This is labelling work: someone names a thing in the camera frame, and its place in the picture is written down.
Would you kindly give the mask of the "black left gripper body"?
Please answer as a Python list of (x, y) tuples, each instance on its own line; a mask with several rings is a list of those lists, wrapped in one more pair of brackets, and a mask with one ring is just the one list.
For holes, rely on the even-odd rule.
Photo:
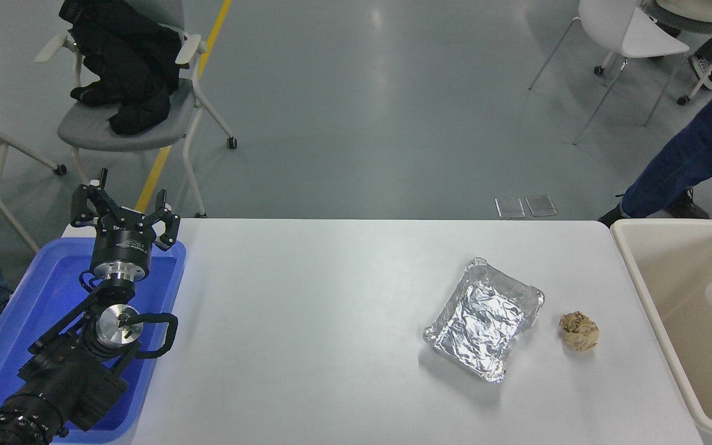
[(146, 215), (127, 210), (124, 215), (109, 213), (97, 219), (91, 266), (121, 261), (137, 266), (151, 263), (155, 232), (146, 224)]

